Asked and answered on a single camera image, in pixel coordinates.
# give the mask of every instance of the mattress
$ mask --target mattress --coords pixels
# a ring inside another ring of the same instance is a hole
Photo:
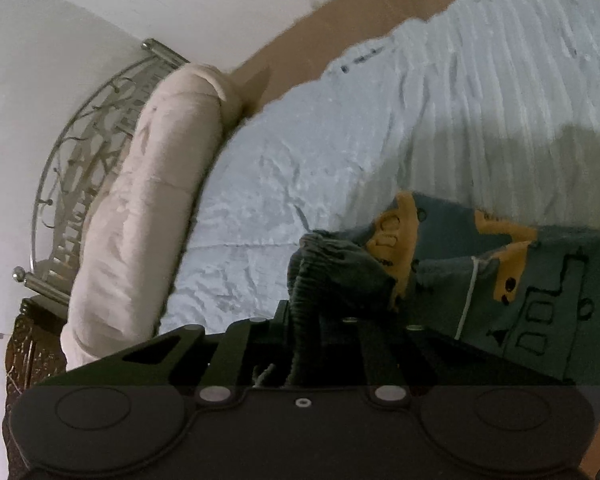
[[[456,0],[267,105],[208,177],[159,331],[271,316],[302,234],[399,189],[600,228],[600,0]]]

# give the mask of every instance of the wooden nightstand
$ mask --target wooden nightstand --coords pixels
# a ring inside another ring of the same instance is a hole
[[[5,356],[7,399],[2,437],[9,460],[9,480],[19,480],[27,473],[9,431],[11,407],[27,388],[64,372],[66,361],[60,348],[60,331],[64,323],[60,317],[41,307],[35,297],[26,298],[20,304],[20,315],[13,325]]]

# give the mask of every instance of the metal headboard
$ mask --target metal headboard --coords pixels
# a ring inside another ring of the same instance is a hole
[[[69,304],[80,263],[82,229],[91,202],[115,167],[138,116],[156,85],[187,63],[159,41],[142,43],[144,59],[98,88],[64,127],[46,160],[33,205],[29,271],[13,279]],[[39,260],[42,249],[48,259]]]

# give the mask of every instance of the metal screw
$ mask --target metal screw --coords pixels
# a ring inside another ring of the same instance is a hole
[[[22,267],[16,267],[13,269],[13,279],[18,283],[22,283],[27,277],[27,272]]]
[[[312,402],[310,399],[305,399],[304,397],[301,397],[300,399],[296,399],[296,406],[298,408],[308,408],[311,405],[312,405]]]
[[[374,395],[384,402],[399,402],[407,396],[407,390],[401,386],[393,386],[388,384],[386,386],[380,386],[374,391]]]
[[[231,390],[225,386],[206,386],[200,390],[199,395],[206,402],[225,402],[231,397]]]

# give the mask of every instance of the white string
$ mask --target white string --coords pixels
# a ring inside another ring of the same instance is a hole
[[[261,388],[262,385],[264,384],[264,381],[267,377],[269,377],[272,373],[273,370],[275,370],[276,365],[271,363],[266,370],[263,371],[263,373],[261,373],[257,378],[255,378],[255,380],[253,381],[253,387],[254,388]]]
[[[466,301],[464,302],[464,310],[462,311],[462,316],[460,316],[460,321],[458,322],[458,330],[456,330],[456,340],[460,339],[462,335],[462,329],[464,328],[464,322],[466,321],[466,314],[469,312],[469,305],[471,305],[471,298],[474,295],[474,286],[475,280],[478,278],[478,265],[480,264],[480,260],[475,256],[471,257],[471,260],[474,263],[474,272],[471,273],[471,281],[469,282],[469,291],[466,294]]]

